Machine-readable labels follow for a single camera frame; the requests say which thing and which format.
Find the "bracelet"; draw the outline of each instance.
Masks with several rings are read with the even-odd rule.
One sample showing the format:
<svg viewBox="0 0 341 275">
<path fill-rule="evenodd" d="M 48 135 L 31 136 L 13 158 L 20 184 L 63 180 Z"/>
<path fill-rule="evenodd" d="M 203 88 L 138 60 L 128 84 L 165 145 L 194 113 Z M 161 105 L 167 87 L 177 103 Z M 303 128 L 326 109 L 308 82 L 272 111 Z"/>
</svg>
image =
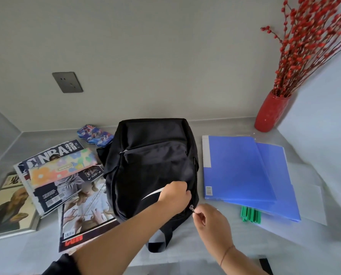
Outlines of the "bracelet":
<svg viewBox="0 0 341 275">
<path fill-rule="evenodd" d="M 223 263 L 223 260 L 224 260 L 225 256 L 227 255 L 227 253 L 229 252 L 229 250 L 230 250 L 231 248 L 233 248 L 233 247 L 235 247 L 235 246 L 232 245 L 232 246 L 230 246 L 230 247 L 225 251 L 224 256 L 223 256 L 223 258 L 221 259 L 221 262 L 220 262 L 220 267 L 221 267 L 221 264 Z"/>
</svg>

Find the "green plastic object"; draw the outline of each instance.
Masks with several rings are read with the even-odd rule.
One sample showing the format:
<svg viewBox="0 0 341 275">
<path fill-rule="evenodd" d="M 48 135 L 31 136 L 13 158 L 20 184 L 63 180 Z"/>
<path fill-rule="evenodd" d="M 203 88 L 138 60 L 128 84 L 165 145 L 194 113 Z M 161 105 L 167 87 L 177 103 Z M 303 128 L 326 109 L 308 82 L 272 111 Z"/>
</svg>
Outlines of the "green plastic object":
<svg viewBox="0 0 341 275">
<path fill-rule="evenodd" d="M 243 222 L 250 221 L 252 223 L 261 223 L 261 212 L 254 208 L 249 208 L 247 206 L 242 206 L 241 218 Z"/>
</svg>

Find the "black sleeve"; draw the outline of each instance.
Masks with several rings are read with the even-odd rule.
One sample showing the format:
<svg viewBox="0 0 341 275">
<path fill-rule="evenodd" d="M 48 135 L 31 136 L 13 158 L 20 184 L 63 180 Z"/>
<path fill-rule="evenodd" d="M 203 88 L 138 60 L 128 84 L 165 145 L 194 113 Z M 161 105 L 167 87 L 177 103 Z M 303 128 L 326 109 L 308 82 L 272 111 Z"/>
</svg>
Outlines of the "black sleeve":
<svg viewBox="0 0 341 275">
<path fill-rule="evenodd" d="M 72 256 L 63 254 L 58 261 L 54 261 L 48 268 L 43 272 L 42 275 L 81 275 L 76 262 Z"/>
</svg>

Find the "white swoosh logo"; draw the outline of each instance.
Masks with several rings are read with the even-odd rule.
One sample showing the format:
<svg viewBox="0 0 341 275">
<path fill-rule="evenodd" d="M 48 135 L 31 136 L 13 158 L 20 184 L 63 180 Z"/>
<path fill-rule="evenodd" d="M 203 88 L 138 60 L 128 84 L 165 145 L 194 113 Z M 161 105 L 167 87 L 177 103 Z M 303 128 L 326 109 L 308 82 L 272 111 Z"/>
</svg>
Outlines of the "white swoosh logo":
<svg viewBox="0 0 341 275">
<path fill-rule="evenodd" d="M 154 192 L 151 192 L 149 195 L 147 195 L 146 197 L 142 198 L 141 200 L 143 200 L 143 199 L 149 197 L 149 196 L 152 195 L 152 194 L 159 193 L 159 192 L 161 192 L 163 189 L 164 189 L 164 187 L 163 187 L 163 188 L 160 188 L 160 189 L 158 189 L 158 190 L 155 190 Z"/>
</svg>

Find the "blue folder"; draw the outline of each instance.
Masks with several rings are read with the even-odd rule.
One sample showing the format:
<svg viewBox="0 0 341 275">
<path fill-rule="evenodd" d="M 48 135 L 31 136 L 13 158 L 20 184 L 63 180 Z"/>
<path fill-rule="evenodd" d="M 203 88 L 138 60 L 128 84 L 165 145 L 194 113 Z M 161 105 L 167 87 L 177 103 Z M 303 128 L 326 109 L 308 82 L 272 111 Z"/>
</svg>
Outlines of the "blue folder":
<svg viewBox="0 0 341 275">
<path fill-rule="evenodd" d="M 205 199 L 276 201 L 252 137 L 202 136 Z"/>
<path fill-rule="evenodd" d="M 262 143 L 256 143 L 256 145 L 260 151 L 277 201 L 275 203 L 256 201 L 235 201 L 233 203 L 277 214 L 293 221 L 301 221 L 294 188 L 289 177 L 284 148 Z"/>
</svg>

